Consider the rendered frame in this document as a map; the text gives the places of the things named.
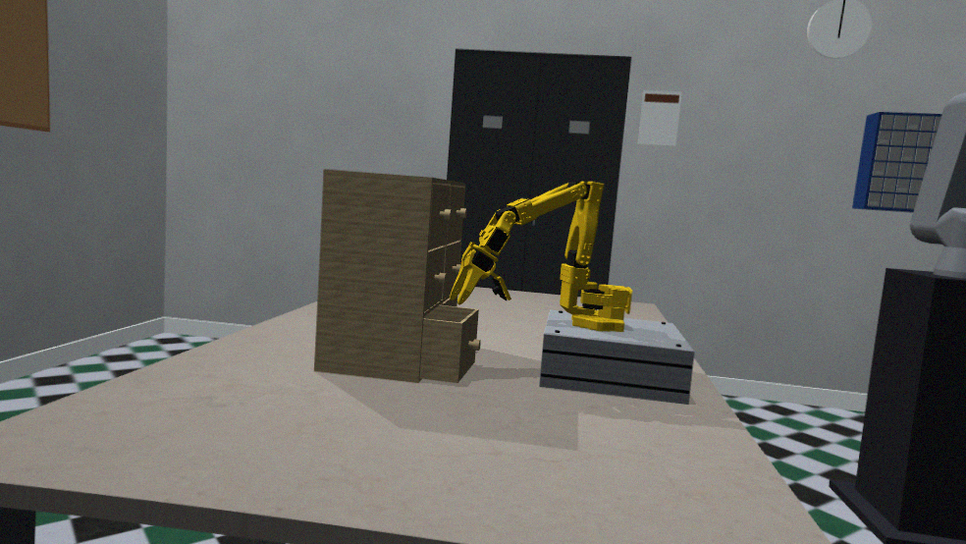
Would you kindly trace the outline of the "brown wooden chest of drawers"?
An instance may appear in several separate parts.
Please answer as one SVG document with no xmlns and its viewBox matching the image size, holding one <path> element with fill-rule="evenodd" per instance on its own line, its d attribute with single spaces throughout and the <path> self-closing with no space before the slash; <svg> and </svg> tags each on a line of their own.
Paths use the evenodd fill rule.
<svg viewBox="0 0 966 544">
<path fill-rule="evenodd" d="M 324 169 L 314 371 L 421 381 L 424 316 L 450 297 L 424 312 L 428 249 L 445 273 L 462 238 L 429 245 L 433 184 L 466 183 Z"/>
</svg>

